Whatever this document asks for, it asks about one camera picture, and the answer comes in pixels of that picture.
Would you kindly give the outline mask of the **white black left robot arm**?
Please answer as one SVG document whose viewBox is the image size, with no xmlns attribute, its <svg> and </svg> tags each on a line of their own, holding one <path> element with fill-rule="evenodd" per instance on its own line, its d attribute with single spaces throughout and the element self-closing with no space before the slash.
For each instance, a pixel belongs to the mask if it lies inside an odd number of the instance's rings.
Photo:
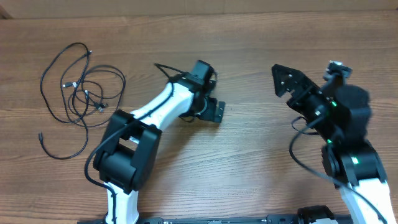
<svg viewBox="0 0 398 224">
<path fill-rule="evenodd" d="M 225 103 L 210 96 L 217 81 L 216 72 L 181 73 L 142 108 L 113 113 L 100 144 L 86 161 L 98 171 L 97 185 L 108 194 L 102 223 L 137 223 L 139 191 L 153 170 L 161 135 L 175 119 L 221 122 Z"/>
</svg>

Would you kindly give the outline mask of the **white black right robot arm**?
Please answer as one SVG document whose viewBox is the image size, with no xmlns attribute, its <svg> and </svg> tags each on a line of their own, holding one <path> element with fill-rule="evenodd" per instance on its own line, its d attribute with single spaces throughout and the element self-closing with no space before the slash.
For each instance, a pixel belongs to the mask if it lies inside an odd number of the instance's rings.
<svg viewBox="0 0 398 224">
<path fill-rule="evenodd" d="M 275 93 L 290 93 L 287 106 L 306 122 L 289 143 L 291 158 L 303 169 L 330 181 L 346 204 L 351 223 L 395 223 L 387 174 L 379 154 L 367 139 L 372 116 L 369 93 L 346 81 L 352 69 L 331 61 L 318 86 L 300 70 L 275 64 L 271 68 Z M 302 135 L 317 135 L 324 141 L 318 172 L 293 152 Z"/>
</svg>

